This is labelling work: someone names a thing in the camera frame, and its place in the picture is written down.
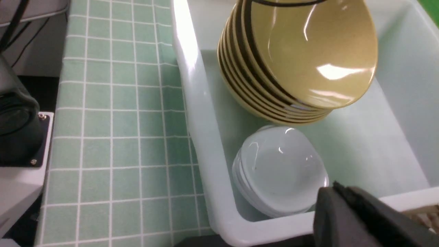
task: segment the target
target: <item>black cable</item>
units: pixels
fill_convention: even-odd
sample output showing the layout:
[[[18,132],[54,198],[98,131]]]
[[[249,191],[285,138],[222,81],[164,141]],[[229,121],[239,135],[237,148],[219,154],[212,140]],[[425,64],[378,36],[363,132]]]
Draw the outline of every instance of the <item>black cable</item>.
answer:
[[[21,0],[20,4],[17,7],[17,10],[15,11],[14,16],[12,17],[12,20],[7,27],[6,31],[4,32],[3,36],[0,40],[0,53],[2,53],[9,43],[9,40],[11,39],[12,35],[14,34],[15,29],[17,28],[18,24],[20,23],[20,20],[26,10],[26,7],[29,3],[29,0]]]
[[[20,29],[20,31],[15,35],[15,37],[11,41],[9,41],[9,43],[5,47],[5,50],[7,50],[23,34],[23,32],[29,27],[31,23],[32,22],[26,23],[26,25],[22,27],[22,29]]]
[[[46,19],[46,21],[41,25],[40,29],[38,29],[38,31],[34,34],[34,36],[29,40],[29,42],[25,45],[25,47],[23,48],[23,50],[20,52],[20,55],[18,55],[17,60],[15,60],[15,62],[11,65],[11,67],[13,68],[17,62],[20,60],[20,58],[22,57],[23,53],[25,52],[27,46],[36,38],[36,36],[40,33],[40,31],[44,28],[44,26],[47,24],[47,22],[49,21],[50,17]]]

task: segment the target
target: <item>grid line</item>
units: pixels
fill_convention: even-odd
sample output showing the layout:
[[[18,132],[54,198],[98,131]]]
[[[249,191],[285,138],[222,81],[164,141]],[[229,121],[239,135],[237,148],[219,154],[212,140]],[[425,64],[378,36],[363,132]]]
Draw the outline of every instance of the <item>grid line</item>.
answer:
[[[90,11],[90,0],[87,0],[87,16],[89,15]],[[88,56],[88,18],[86,18],[86,30],[85,30],[85,49],[84,49],[84,82],[87,79],[87,56]],[[85,131],[85,97],[86,96],[86,85],[83,86],[83,98],[82,98],[82,119],[81,119],[81,137],[84,137],[84,131]],[[80,144],[80,153],[79,153],[79,180],[78,180],[78,204],[81,203],[81,193],[82,193],[82,166],[83,166],[83,160],[84,160],[84,139],[81,138],[81,144]],[[80,226],[80,220],[81,220],[81,207],[77,206],[77,212],[76,212],[76,243],[75,247],[78,247],[78,241],[79,241],[79,226]]]
[[[73,15],[70,15],[70,17],[86,17],[85,15],[77,15],[77,14],[73,14]],[[109,21],[110,19],[109,18],[103,18],[103,17],[92,17],[92,16],[90,16],[90,17],[88,17],[88,18],[90,18],[90,19],[96,19],[96,20],[106,20],[106,21]],[[121,20],[121,19],[113,19],[113,21],[117,21],[117,22],[129,22],[129,23],[131,23],[131,21],[127,21],[127,20]],[[134,23],[138,23],[138,24],[148,24],[148,25],[154,25],[154,24],[157,24],[157,25],[160,25],[160,26],[165,26],[165,27],[172,27],[171,25],[168,25],[168,24],[162,24],[162,23],[153,23],[153,22],[137,22],[137,21],[135,21]]]
[[[154,23],[156,23],[156,17],[155,17],[155,6],[154,6],[154,0],[151,0],[152,2],[152,19],[154,20]],[[154,25],[154,36],[155,36],[155,42],[158,43],[158,37],[157,37],[157,26]],[[160,63],[160,54],[158,52],[158,45],[155,46],[155,51],[157,54],[157,62]],[[157,66],[158,68],[158,81],[160,85],[160,104],[162,111],[165,109],[163,104],[163,89],[162,89],[162,71],[160,66]],[[165,112],[162,112],[162,123],[163,123],[163,135],[166,137],[166,124],[165,124]],[[166,142],[166,138],[164,138],[164,145],[165,145],[165,164],[166,164],[166,185],[168,190],[168,208],[169,208],[169,228],[172,231],[173,230],[173,221],[172,221],[172,204],[171,204],[171,188],[170,188],[170,176],[169,176],[169,160],[168,160],[168,146]],[[171,234],[171,246],[174,246],[174,235]]]
[[[113,136],[113,137],[104,137],[104,136],[56,136],[53,137],[53,140],[56,139],[85,139],[85,140],[113,140],[113,139],[137,139],[137,136]],[[188,136],[178,136],[178,135],[168,135],[168,136],[140,136],[141,139],[169,139],[169,138],[188,138]]]
[[[107,86],[120,86],[120,87],[150,87],[150,88],[160,88],[160,86],[149,86],[149,85],[132,85],[132,84],[116,84],[116,83],[106,83],[106,82],[83,82],[83,81],[75,81],[75,80],[64,80],[62,82],[60,82],[60,84],[65,84],[65,83],[77,83],[77,84],[94,84],[94,85],[107,85]],[[181,89],[182,87],[179,86],[169,86],[169,85],[165,85],[162,87],[167,87],[167,88],[176,88],[176,89]]]
[[[197,166],[197,164],[170,164],[169,167],[190,167],[190,166]],[[163,168],[164,165],[148,165],[148,166],[142,166],[142,168]],[[90,167],[90,168],[82,168],[83,171],[107,171],[110,169],[113,170],[124,170],[124,169],[134,169],[139,168],[138,166],[128,166],[128,167]],[[50,171],[78,171],[79,168],[52,168]]]
[[[69,34],[66,36],[67,38],[70,37],[76,37],[76,38],[85,38],[84,35],[78,35],[78,34]],[[88,36],[89,39],[95,39],[95,40],[110,40],[109,38],[103,38],[103,37],[94,37],[94,36]],[[112,39],[113,41],[121,41],[121,42],[127,42],[127,43],[139,43],[139,44],[163,44],[163,45],[167,45],[167,46],[172,46],[172,44],[169,43],[165,43],[165,42],[147,42],[147,41],[137,41],[135,40],[135,38],[133,38],[134,40],[120,40],[120,39]]]
[[[113,245],[113,127],[114,127],[114,116],[113,116],[113,3],[110,1],[110,202],[109,202],[109,215],[108,215],[108,247]]]
[[[134,28],[134,1],[131,0],[131,18],[133,23],[133,41],[136,40],[136,31]],[[140,233],[144,233],[143,229],[143,205],[142,205],[142,155],[141,155],[141,148],[140,148],[140,107],[139,107],[139,88],[138,88],[138,81],[137,81],[137,53],[136,53],[136,43],[133,43],[133,50],[134,50],[134,81],[136,83],[136,110],[137,110],[137,148],[138,148],[138,159],[139,159],[139,205],[140,205]],[[140,238],[140,246],[144,245],[143,237]]]
[[[127,235],[127,236],[117,236],[110,238],[99,238],[99,239],[91,239],[91,240],[80,240],[78,243],[94,243],[94,242],[102,242],[102,241],[109,241],[110,240],[121,240],[121,239],[129,239],[129,238],[135,238],[135,237],[144,237],[144,236],[154,236],[154,235],[161,235],[161,234],[173,234],[173,233],[179,233],[179,232],[189,232],[189,231],[195,231],[198,230],[197,228],[191,228],[191,229],[185,229],[185,230],[175,230],[175,231],[164,231],[164,232],[152,232],[152,233],[144,233],[144,234],[135,234],[135,235]],[[201,230],[211,230],[210,227],[201,227]],[[41,245],[41,247],[55,247],[55,246],[62,246],[62,245],[68,245],[68,244],[75,244],[76,242],[60,242],[60,243],[47,243]]]
[[[64,60],[80,60],[80,61],[84,61],[85,58],[81,58],[81,57],[64,57],[63,58],[63,62]],[[100,58],[87,58],[88,61],[97,61],[97,62],[110,62],[110,60],[108,59],[100,59]],[[130,64],[134,64],[133,61],[122,61],[122,60],[113,60],[113,62],[120,62],[120,63],[130,63]],[[150,63],[150,62],[137,62],[137,64],[145,64],[145,65],[169,65],[169,66],[173,66],[173,67],[178,67],[178,65],[176,64],[172,64],[172,63]]]
[[[126,203],[126,202],[137,202],[137,201],[148,201],[148,200],[163,200],[168,198],[187,198],[187,197],[197,197],[204,196],[203,193],[200,194],[189,194],[189,195],[178,195],[178,196],[156,196],[156,197],[145,197],[145,198],[135,198],[135,199],[125,199],[125,200],[111,200],[111,201],[96,201],[96,202],[83,202],[83,203],[52,203],[46,204],[44,207],[65,207],[65,206],[78,206],[78,205],[99,205],[99,204],[109,204],[109,203]]]
[[[185,94],[183,93],[183,107],[184,111],[186,112],[186,98]],[[189,121],[187,120],[187,114],[185,114],[185,120],[186,120],[186,133],[188,135],[187,139],[187,145],[189,146],[189,159],[191,161],[191,171],[192,171],[192,189],[194,190],[194,194],[197,193],[196,186],[195,186],[195,172],[194,172],[194,161],[192,158],[192,148],[191,148],[191,138],[189,136]],[[198,225],[198,234],[201,235],[201,229],[200,229],[200,213],[198,211],[198,200],[197,197],[195,197],[195,212],[197,215],[197,225]]]
[[[82,110],[81,107],[58,107],[58,110]],[[100,108],[85,108],[87,111],[96,111],[96,112],[109,112],[111,109],[100,109]],[[141,112],[141,113],[161,113],[161,110],[130,110],[130,109],[113,109],[113,112]],[[173,112],[173,113],[184,113],[182,110],[164,110],[164,112]]]

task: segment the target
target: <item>white grid line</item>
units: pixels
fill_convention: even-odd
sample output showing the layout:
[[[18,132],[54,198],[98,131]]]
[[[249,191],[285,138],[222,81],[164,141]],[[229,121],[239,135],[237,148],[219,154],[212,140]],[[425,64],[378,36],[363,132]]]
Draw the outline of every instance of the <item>white grid line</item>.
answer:
[[[184,89],[183,89],[183,107],[184,107],[184,111],[186,111],[186,97],[184,94]],[[186,120],[186,132],[187,135],[189,136],[189,121],[187,120],[187,115],[185,114],[184,116],[185,120]],[[192,159],[192,148],[191,148],[191,138],[187,139],[187,145],[189,146],[189,159],[191,161],[191,170],[192,170],[192,186],[194,189],[194,194],[197,193],[196,190],[196,186],[195,186],[195,172],[194,172],[194,161]],[[197,225],[198,225],[198,234],[201,235],[201,229],[200,229],[200,214],[198,211],[198,200],[197,197],[195,197],[195,211],[196,211],[196,215],[197,215]]]
[[[146,197],[146,198],[135,198],[135,199],[125,199],[125,200],[111,200],[111,201],[96,201],[96,202],[81,202],[81,203],[53,203],[46,204],[43,207],[67,207],[67,206],[78,206],[78,205],[100,205],[100,204],[108,204],[108,203],[128,203],[128,202],[137,202],[149,201],[149,200],[164,200],[168,198],[185,198],[185,197],[195,197],[204,196],[204,194],[190,194],[190,195],[178,195],[178,196],[157,196],[157,197]]]
[[[78,35],[78,34],[69,34],[66,36],[66,38],[70,37],[76,37],[76,38],[85,38],[84,35]],[[103,37],[94,37],[94,36],[88,36],[89,39],[95,39],[95,40],[110,40],[109,38],[103,38]],[[127,43],[139,43],[139,44],[162,44],[167,46],[172,46],[172,44],[165,43],[160,41],[159,43],[155,42],[147,42],[147,41],[139,41],[139,40],[119,40],[119,39],[112,39],[113,41],[121,41],[121,42],[127,42]]]
[[[201,230],[210,230],[210,227],[201,227]],[[143,233],[143,234],[135,234],[135,235],[127,235],[127,236],[118,236],[118,237],[112,237],[110,238],[99,238],[99,239],[91,239],[91,240],[80,240],[78,243],[94,243],[94,242],[101,242],[101,241],[109,241],[110,240],[120,240],[120,239],[128,239],[128,238],[134,238],[134,237],[144,237],[144,236],[154,236],[154,235],[161,235],[161,234],[173,234],[173,233],[179,233],[179,232],[188,232],[188,231],[195,231],[197,228],[192,229],[185,229],[185,230],[175,230],[175,231],[166,231],[166,232],[153,232],[153,233]],[[60,245],[67,245],[67,244],[75,244],[77,242],[61,242],[61,243],[47,243],[42,244],[41,247],[55,247]]]
[[[90,12],[90,0],[87,0],[87,16]],[[85,21],[85,48],[84,48],[84,82],[87,78],[87,54],[88,54],[88,18]],[[83,86],[83,102],[82,102],[82,119],[81,119],[81,137],[84,137],[84,130],[85,130],[85,96],[86,96],[86,85]],[[84,160],[84,139],[81,138],[81,144],[80,144],[80,151],[79,151],[79,181],[78,181],[78,204],[81,203],[81,192],[82,192],[82,166],[83,166],[83,160]],[[79,241],[79,221],[81,219],[81,207],[77,206],[76,211],[76,233],[75,233],[75,239],[76,244],[75,247],[78,247],[78,241]]]
[[[63,58],[63,62],[64,60],[80,60],[80,61],[84,61],[86,60],[86,58],[80,58],[80,57],[64,57]],[[87,58],[88,61],[97,61],[97,62],[110,62],[110,60],[108,59],[100,59],[100,58]],[[113,60],[113,62],[120,62],[120,63],[130,63],[130,64],[134,64],[133,61],[120,61],[120,60]],[[144,64],[144,65],[169,65],[169,66],[173,66],[173,67],[178,67],[177,64],[172,64],[172,63],[167,63],[167,62],[163,62],[163,63],[151,63],[151,62],[137,62],[137,64]]]
[[[135,28],[134,28],[134,1],[131,0],[131,19],[133,21],[132,28],[133,28],[133,40],[136,40],[136,34],[135,34]],[[140,233],[144,233],[143,229],[143,204],[142,204],[142,155],[141,155],[141,148],[140,148],[140,112],[139,112],[139,88],[138,88],[138,81],[137,81],[137,53],[136,53],[136,44],[133,44],[134,49],[134,81],[136,82],[136,108],[137,108],[137,151],[138,151],[138,159],[139,159],[139,205],[140,205]],[[144,245],[143,237],[140,238],[140,246]]]
[[[74,14],[74,15],[70,15],[70,17],[84,17],[84,18],[86,18],[86,16],[85,15],[76,15],[76,14]],[[102,18],[102,17],[88,17],[89,19],[96,19],[96,20],[106,20],[106,21],[109,21],[110,19],[109,18]],[[113,19],[113,21],[117,21],[117,22],[129,22],[129,23],[131,23],[131,21],[127,21],[127,20],[120,20],[120,19]],[[134,23],[137,23],[137,24],[147,24],[147,25],[154,25],[154,23],[153,22],[134,22]],[[165,27],[172,27],[172,25],[168,25],[168,24],[162,24],[162,23],[155,23],[155,24],[157,24],[157,25],[160,25],[160,26],[165,26]]]
[[[108,137],[108,136],[84,136],[84,137],[80,137],[80,136],[57,136],[57,137],[53,137],[53,140],[56,139],[84,139],[84,140],[108,140],[108,139],[137,139],[139,137],[137,136],[124,136],[124,137],[119,137],[119,136],[113,136],[113,137]],[[188,136],[178,136],[178,135],[168,135],[168,136],[140,136],[141,139],[169,139],[169,138],[189,138]]]
[[[110,202],[108,215],[108,247],[113,242],[113,3],[110,1]]]
[[[82,110],[81,107],[58,107],[56,108],[56,111],[58,110]],[[100,108],[85,108],[87,111],[97,111],[97,112],[141,112],[141,113],[161,113],[161,110],[130,110],[130,109],[100,109]],[[183,113],[184,110],[165,110],[165,112],[175,112],[175,113]]]
[[[190,167],[190,166],[196,166],[197,164],[173,164],[169,165],[169,167]],[[138,166],[129,166],[129,167],[88,167],[88,168],[82,168],[83,171],[107,171],[110,169],[113,170],[123,170],[123,169],[135,169],[139,168]],[[165,165],[151,165],[151,166],[142,166],[142,168],[166,168]],[[52,168],[50,171],[77,171],[79,168]]]
[[[78,83],[78,84],[94,84],[94,85],[107,85],[107,86],[121,86],[121,87],[150,87],[150,88],[160,88],[160,86],[149,86],[149,85],[135,85],[135,84],[117,84],[117,83],[106,83],[106,82],[83,82],[83,81],[76,81],[76,80],[64,80],[62,82],[60,82],[60,84],[65,84],[65,83]],[[169,85],[165,85],[163,87],[168,87],[168,88],[175,88],[175,89],[181,89],[181,87],[177,87],[177,86],[169,86]]]
[[[151,0],[151,3],[153,5],[152,7],[152,19],[154,23],[156,23],[155,18],[155,6],[154,6],[154,0]],[[158,37],[157,37],[157,26],[154,25],[154,36],[155,36],[155,42],[158,43]],[[157,61],[160,62],[160,54],[158,52],[158,45],[155,46],[155,51],[157,55]],[[158,68],[158,81],[160,87],[162,87],[162,70],[160,66],[157,66]],[[165,109],[163,104],[163,89],[160,88],[160,103],[162,106],[162,110]],[[163,123],[163,135],[166,137],[166,124],[165,124],[165,112],[162,112],[162,123]],[[169,208],[169,229],[173,230],[173,221],[172,221],[172,204],[171,204],[171,188],[170,188],[170,177],[169,177],[169,160],[168,160],[168,145],[166,138],[164,138],[164,146],[165,146],[165,164],[166,164],[166,185],[168,189],[168,208]],[[171,246],[174,246],[174,235],[171,234]]]
[[[110,2],[110,0],[98,0],[98,1],[102,1],[102,2]],[[118,3],[118,4],[132,4],[132,5],[138,5],[138,6],[148,6],[148,7],[152,7],[151,4],[138,4],[138,3],[133,3],[133,2],[122,2],[122,1],[116,1],[116,0],[111,0],[113,3]],[[158,8],[163,8],[163,9],[170,9],[169,7],[166,6],[159,6],[159,5],[155,5]]]
[[[49,152],[50,153],[50,158],[48,160],[48,167],[46,168],[46,180],[44,181],[44,199],[43,199],[43,203],[41,205],[41,211],[43,213],[43,217],[41,220],[41,231],[40,231],[40,246],[43,244],[43,238],[44,238],[44,231],[46,228],[46,215],[47,215],[47,211],[46,208],[44,207],[45,203],[48,202],[48,195],[49,195],[49,181],[50,181],[50,163],[52,161],[52,157],[53,157],[53,152]]]

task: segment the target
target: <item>brown rim stripe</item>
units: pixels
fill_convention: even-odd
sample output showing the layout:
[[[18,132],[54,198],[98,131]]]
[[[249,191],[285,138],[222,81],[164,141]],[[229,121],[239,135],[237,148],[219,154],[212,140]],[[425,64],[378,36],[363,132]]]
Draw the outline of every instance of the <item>brown rim stripe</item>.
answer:
[[[251,2],[255,2],[255,3],[259,3],[259,4],[263,4],[263,5],[268,5],[268,6],[273,6],[273,7],[303,7],[303,6],[319,4],[319,3],[322,3],[324,1],[327,1],[327,0],[315,0],[315,1],[310,1],[310,2],[283,4],[283,3],[277,3],[277,2],[270,2],[267,0],[251,0]]]

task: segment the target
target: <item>green tablecloth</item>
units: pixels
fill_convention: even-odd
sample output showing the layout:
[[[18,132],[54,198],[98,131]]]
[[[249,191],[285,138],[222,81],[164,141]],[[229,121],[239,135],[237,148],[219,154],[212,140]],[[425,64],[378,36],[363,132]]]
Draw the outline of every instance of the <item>green tablecloth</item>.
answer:
[[[73,0],[39,246],[166,247],[212,234],[170,0]]]

